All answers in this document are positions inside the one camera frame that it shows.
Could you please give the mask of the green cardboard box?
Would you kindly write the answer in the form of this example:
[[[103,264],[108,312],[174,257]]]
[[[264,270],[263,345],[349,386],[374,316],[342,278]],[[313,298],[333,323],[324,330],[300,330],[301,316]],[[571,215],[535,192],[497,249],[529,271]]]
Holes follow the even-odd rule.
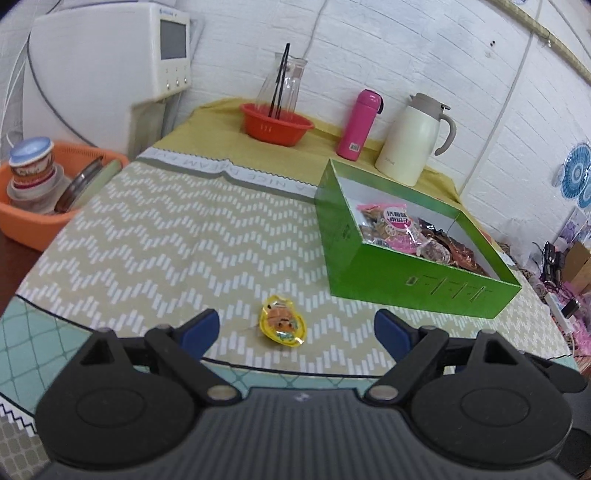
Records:
[[[438,265],[363,240],[363,201],[402,201],[411,212],[471,248],[484,275]],[[477,226],[460,210],[412,188],[337,160],[315,194],[332,295],[383,305],[478,318],[496,317],[522,286]]]

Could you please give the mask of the blue paper fan decoration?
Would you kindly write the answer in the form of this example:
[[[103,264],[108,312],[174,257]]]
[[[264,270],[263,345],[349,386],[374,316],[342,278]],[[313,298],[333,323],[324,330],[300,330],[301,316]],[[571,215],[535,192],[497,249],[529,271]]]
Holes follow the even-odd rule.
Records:
[[[567,200],[575,200],[580,209],[590,208],[590,144],[575,145],[557,170],[553,185]]]

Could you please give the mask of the cream thermal jug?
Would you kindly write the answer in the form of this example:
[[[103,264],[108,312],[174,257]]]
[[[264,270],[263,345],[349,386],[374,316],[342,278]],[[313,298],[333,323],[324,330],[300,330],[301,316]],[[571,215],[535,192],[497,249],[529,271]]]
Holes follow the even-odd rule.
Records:
[[[376,161],[376,169],[388,178],[415,186],[431,155],[445,153],[457,135],[455,121],[446,114],[451,107],[417,93],[399,115]]]

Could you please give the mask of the yellow-green cloth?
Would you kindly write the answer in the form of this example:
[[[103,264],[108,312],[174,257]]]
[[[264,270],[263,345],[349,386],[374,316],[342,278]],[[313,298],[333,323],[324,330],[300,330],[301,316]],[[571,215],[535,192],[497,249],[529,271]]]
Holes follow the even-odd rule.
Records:
[[[240,98],[204,104],[153,147],[167,155],[185,154],[228,160],[239,167],[290,178],[317,186],[325,165],[337,160],[339,127],[314,119],[315,128],[294,147],[264,143],[243,130]]]

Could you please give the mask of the black straw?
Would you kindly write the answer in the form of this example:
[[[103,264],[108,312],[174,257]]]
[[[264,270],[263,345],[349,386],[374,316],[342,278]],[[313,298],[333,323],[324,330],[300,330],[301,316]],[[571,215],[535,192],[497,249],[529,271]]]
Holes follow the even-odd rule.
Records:
[[[287,75],[288,60],[290,59],[290,42],[287,42],[283,49],[283,56],[280,60],[279,69],[276,74],[276,87],[273,91],[273,97],[270,102],[270,118],[280,118],[281,102],[283,101],[284,79]]]

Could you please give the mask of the red plastic basket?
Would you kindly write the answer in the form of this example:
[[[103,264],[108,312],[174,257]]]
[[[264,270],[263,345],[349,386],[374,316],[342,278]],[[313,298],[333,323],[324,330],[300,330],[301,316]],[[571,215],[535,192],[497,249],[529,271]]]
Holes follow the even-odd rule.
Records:
[[[315,128],[311,120],[293,112],[276,119],[263,114],[253,103],[242,104],[240,111],[245,133],[253,139],[274,145],[294,147],[305,133]]]

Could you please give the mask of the stacked yogurt cups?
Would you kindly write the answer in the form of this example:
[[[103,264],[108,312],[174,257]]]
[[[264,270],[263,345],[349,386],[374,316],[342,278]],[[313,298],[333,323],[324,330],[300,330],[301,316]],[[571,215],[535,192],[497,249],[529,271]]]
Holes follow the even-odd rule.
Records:
[[[47,209],[64,177],[55,160],[54,142],[44,136],[21,141],[10,150],[8,166],[11,178],[6,192],[11,204],[29,212]]]

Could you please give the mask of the yellow snack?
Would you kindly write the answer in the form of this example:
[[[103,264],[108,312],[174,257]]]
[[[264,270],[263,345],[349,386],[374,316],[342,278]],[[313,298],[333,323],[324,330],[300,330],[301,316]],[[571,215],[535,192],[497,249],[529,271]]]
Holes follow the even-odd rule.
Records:
[[[297,348],[305,342],[307,325],[290,299],[271,295],[263,302],[259,330],[271,341]]]

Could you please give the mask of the white water dispenser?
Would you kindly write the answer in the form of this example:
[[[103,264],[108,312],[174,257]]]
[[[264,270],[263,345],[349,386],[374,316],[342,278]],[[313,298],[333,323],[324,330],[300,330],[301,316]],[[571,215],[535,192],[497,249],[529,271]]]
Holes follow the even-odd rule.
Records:
[[[24,138],[134,158],[162,134],[167,100],[191,85],[190,15],[157,2],[105,2],[37,18],[23,80]]]

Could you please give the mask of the orange plastic basin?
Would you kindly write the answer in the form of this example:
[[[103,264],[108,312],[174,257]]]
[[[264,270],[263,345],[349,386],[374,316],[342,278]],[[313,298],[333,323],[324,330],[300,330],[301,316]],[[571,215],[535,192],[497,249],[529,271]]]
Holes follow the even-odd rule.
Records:
[[[38,199],[17,200],[8,192],[12,173],[7,162],[1,166],[1,232],[9,239],[39,252],[47,249],[77,210],[56,213],[55,204],[71,181],[93,160],[101,157],[102,165],[117,160],[119,169],[129,161],[119,153],[58,141],[54,147],[57,179]]]

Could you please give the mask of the dark red snack bag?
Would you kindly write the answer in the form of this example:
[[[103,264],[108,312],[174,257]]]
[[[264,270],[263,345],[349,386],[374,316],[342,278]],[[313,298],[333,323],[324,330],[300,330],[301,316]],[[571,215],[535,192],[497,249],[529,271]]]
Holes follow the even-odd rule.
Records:
[[[432,223],[420,219],[421,233],[426,239],[434,238],[451,253],[451,263],[448,266],[460,268],[481,276],[489,277],[485,269],[476,261],[475,253],[466,245],[450,237],[444,230],[438,229]]]

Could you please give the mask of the pink-labelled seed bag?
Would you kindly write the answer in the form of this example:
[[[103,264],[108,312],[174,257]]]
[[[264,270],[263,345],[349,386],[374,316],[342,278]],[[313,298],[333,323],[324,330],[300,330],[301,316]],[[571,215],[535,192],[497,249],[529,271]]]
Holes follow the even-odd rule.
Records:
[[[408,215],[405,203],[362,204],[356,206],[356,210],[363,215],[359,228],[367,243],[416,255],[426,242],[426,237]]]

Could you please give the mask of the glass carafe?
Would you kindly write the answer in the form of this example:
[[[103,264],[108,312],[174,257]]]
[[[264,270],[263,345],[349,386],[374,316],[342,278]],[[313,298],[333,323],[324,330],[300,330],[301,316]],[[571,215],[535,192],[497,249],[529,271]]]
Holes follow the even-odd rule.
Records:
[[[300,93],[301,79],[307,60],[277,52],[273,68],[267,74],[256,97],[256,110],[276,119],[287,119],[294,114]]]

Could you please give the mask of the pink thermos bottle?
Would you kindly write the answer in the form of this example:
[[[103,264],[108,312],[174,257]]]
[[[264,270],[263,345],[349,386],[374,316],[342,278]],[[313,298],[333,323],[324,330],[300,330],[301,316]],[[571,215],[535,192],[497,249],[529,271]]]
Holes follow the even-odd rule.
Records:
[[[356,98],[335,153],[349,161],[358,160],[370,129],[383,109],[384,99],[379,93],[370,89],[363,90]]]

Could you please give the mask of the white power strip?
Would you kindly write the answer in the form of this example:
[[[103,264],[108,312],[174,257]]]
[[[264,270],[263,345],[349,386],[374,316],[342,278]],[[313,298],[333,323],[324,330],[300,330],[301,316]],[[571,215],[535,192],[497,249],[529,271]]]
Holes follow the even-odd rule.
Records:
[[[554,320],[562,330],[566,333],[573,333],[574,326],[571,318],[579,310],[579,302],[575,298],[564,302],[554,293],[547,293],[544,296],[544,301],[548,305]]]

